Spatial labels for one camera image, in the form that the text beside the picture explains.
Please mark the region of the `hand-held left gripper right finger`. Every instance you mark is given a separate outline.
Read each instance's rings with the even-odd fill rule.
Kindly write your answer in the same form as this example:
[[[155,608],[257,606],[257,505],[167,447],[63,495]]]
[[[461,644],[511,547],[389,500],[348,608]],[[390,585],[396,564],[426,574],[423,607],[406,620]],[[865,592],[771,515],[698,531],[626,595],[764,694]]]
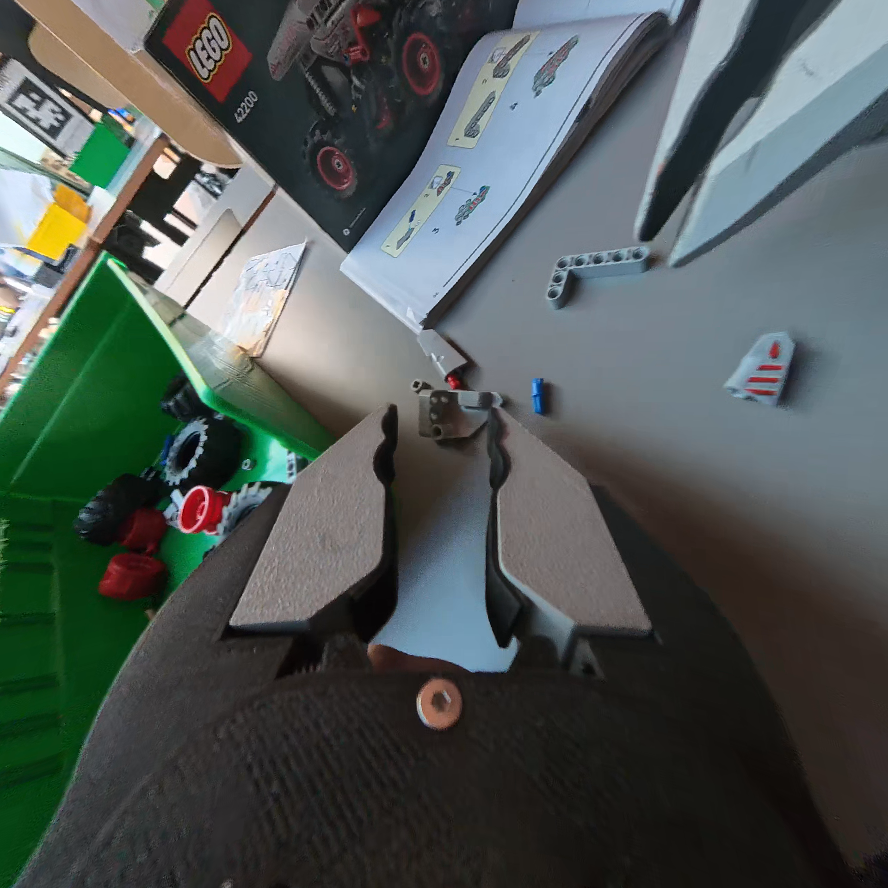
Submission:
[[[649,638],[653,625],[592,484],[501,408],[487,421],[490,507],[485,605],[500,648],[547,649],[602,677],[592,643]]]

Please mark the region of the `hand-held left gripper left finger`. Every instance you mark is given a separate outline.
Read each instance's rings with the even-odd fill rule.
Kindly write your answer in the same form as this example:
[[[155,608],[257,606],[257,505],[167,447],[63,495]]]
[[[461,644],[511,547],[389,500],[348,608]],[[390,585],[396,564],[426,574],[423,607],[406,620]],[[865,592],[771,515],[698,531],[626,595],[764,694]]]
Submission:
[[[229,621],[240,632],[370,642],[398,598],[394,455],[385,404],[315,460],[290,489]]]

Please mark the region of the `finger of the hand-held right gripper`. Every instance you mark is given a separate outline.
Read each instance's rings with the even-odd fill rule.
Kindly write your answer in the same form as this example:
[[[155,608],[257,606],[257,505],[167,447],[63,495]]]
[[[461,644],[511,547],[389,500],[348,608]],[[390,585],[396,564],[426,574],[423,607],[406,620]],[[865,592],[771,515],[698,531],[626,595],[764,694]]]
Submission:
[[[707,171],[748,102],[837,2],[699,2],[672,103],[635,221],[651,241]]]
[[[692,190],[681,267],[748,228],[843,154],[886,137],[886,2],[843,1],[748,102]]]

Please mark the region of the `grey lego frame piece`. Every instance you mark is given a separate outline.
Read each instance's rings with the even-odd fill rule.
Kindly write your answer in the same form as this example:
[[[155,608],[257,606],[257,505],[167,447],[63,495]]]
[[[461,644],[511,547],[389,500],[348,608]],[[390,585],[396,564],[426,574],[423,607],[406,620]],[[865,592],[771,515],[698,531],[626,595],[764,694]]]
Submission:
[[[474,390],[417,390],[418,433],[435,442],[472,438],[491,410],[504,405],[498,393]]]

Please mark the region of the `grey angled lego beam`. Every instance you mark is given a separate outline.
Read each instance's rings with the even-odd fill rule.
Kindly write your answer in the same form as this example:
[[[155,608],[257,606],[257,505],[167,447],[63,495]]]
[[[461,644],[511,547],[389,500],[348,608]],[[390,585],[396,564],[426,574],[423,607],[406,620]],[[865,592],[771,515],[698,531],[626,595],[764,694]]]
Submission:
[[[644,245],[562,256],[552,268],[545,302],[560,310],[569,303],[578,283],[644,273],[651,260],[651,251]]]

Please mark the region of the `red LEGO wheel hubs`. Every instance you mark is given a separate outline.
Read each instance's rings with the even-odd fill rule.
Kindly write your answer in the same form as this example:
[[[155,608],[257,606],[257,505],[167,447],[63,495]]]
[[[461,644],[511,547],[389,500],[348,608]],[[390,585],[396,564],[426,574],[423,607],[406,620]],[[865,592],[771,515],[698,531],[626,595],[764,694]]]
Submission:
[[[157,505],[168,492],[168,486],[156,472],[124,473],[83,506],[72,528],[85,542],[110,546],[128,518],[141,508]]]

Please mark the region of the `grey lego panel with red pin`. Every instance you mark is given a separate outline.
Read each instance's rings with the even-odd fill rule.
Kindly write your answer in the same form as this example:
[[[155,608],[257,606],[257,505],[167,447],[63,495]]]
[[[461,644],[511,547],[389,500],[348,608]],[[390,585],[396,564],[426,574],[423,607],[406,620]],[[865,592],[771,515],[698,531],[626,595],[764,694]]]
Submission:
[[[451,390],[466,390],[463,375],[471,361],[434,329],[423,329],[416,337],[423,353]]]

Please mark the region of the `grey red-striped lego panel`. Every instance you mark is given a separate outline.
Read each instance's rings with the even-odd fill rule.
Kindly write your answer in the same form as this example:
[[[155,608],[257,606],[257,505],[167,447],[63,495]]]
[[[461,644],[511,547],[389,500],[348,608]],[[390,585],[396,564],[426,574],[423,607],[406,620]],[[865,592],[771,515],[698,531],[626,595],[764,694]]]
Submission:
[[[796,342],[786,331],[761,336],[724,383],[724,390],[738,400],[780,406],[795,349]]]

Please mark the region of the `black lego box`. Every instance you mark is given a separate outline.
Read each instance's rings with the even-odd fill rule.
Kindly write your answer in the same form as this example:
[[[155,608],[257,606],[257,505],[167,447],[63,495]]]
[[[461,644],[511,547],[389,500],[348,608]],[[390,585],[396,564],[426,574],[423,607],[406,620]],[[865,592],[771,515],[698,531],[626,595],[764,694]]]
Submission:
[[[172,1],[148,54],[349,252],[517,1]]]

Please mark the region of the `black tire with white hub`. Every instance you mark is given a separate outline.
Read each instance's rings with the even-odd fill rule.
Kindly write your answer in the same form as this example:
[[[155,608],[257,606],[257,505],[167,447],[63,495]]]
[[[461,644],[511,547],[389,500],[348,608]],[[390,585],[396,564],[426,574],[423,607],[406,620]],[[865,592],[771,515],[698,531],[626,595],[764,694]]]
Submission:
[[[227,417],[194,418],[172,436],[161,477],[167,487],[220,488],[241,463],[242,435]]]
[[[212,536],[212,547],[218,547],[252,512],[259,508],[275,488],[281,484],[276,481],[257,481],[244,484],[233,492],[228,504],[221,512],[221,517]]]

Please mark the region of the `red wheel hub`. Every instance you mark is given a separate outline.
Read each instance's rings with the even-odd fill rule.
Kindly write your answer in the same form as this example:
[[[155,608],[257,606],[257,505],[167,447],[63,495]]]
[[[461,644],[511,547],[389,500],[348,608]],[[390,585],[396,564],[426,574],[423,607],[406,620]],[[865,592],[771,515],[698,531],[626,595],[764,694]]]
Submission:
[[[108,562],[98,584],[105,598],[136,601],[160,594],[168,580],[165,564],[153,556],[141,553],[120,553]]]
[[[133,512],[117,531],[117,543],[132,552],[153,556],[160,548],[168,524],[163,512],[142,507]]]
[[[178,490],[173,493],[178,498],[173,498],[176,515],[172,519],[172,527],[187,535],[218,536],[223,511],[230,504],[233,492],[199,485],[190,488],[184,495]]]

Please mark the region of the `black rubber tire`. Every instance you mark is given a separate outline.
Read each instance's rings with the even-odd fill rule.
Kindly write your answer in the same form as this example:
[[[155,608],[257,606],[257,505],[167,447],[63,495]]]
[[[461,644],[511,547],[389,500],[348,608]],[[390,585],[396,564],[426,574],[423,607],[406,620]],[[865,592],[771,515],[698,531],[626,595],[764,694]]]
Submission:
[[[164,414],[180,423],[189,423],[211,413],[183,372],[176,374],[167,384],[159,406]]]

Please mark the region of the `open instruction booklet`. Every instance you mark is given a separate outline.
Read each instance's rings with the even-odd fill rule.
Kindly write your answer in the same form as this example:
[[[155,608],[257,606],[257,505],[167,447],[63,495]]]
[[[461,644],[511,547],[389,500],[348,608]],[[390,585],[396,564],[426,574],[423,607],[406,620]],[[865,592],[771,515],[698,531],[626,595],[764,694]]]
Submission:
[[[462,63],[423,152],[341,272],[410,331],[432,327],[641,68],[689,1],[524,1]]]

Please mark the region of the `white sticker sheet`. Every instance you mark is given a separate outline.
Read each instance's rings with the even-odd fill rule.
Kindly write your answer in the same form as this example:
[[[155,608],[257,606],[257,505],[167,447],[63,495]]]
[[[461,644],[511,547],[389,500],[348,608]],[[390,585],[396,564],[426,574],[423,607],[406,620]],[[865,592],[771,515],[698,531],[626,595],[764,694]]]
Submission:
[[[267,349],[299,274],[307,241],[247,261],[219,322],[220,335],[251,358]]]

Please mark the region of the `green plastic bin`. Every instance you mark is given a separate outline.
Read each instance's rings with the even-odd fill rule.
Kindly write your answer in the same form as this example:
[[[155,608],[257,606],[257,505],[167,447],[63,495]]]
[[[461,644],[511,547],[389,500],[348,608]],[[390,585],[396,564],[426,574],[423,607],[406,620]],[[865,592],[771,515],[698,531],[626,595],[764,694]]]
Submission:
[[[120,549],[85,542],[72,525],[115,478],[158,466],[166,438],[184,427],[159,406],[185,373],[171,331],[182,313],[101,259],[2,411],[2,886],[37,848],[99,706],[148,626],[148,600],[99,594]],[[288,454],[312,461],[335,439],[268,377],[280,393],[259,416],[194,386],[210,415],[229,417],[242,435],[239,469],[223,487],[287,481]]]

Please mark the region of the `yellow storage crate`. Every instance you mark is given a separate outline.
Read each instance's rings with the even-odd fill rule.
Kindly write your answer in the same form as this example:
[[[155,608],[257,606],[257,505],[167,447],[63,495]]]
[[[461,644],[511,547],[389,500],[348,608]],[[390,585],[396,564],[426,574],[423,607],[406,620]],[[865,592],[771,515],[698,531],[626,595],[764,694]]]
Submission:
[[[24,250],[48,264],[58,264],[68,247],[75,246],[82,238],[91,215],[92,210],[87,204],[76,207],[51,203]]]

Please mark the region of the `green storage crate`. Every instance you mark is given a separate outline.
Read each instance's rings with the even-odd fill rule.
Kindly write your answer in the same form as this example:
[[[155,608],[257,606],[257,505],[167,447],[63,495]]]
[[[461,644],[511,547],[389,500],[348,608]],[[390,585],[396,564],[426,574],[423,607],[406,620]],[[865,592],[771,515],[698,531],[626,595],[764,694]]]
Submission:
[[[106,188],[132,149],[134,139],[115,117],[105,115],[69,166],[83,181]]]

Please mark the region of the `brown cardboard board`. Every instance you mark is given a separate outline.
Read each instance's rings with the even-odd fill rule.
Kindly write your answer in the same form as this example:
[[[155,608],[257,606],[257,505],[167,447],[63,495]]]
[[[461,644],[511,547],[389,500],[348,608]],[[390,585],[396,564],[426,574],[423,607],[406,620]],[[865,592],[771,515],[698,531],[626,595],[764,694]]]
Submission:
[[[145,50],[165,2],[14,1],[25,13],[28,50],[69,87],[107,108],[130,106],[178,148],[218,168],[241,167],[246,156],[197,101]]]

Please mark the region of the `black and white marker tag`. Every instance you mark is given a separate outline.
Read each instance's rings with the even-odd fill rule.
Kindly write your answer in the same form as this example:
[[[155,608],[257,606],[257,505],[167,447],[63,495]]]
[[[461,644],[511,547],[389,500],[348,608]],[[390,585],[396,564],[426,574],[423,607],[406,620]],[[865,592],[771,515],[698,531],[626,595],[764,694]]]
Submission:
[[[1,65],[1,109],[66,158],[76,157],[94,131],[94,123],[78,107],[9,58]]]

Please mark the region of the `wooden shelf rail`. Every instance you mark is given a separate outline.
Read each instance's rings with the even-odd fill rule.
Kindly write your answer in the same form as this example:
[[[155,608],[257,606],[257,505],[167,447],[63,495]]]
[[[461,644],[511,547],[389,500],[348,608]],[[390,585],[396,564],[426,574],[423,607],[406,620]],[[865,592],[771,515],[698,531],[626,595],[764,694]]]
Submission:
[[[89,201],[93,216],[78,243],[79,252],[58,286],[43,301],[40,313],[32,314],[19,323],[20,335],[16,339],[16,349],[2,359],[2,394],[11,385],[21,362],[38,344],[40,335],[50,320],[61,316],[65,305],[103,252],[104,241],[148,179],[157,159],[170,145],[171,139],[159,127],[152,125],[146,136],[136,140],[108,187],[94,190]]]

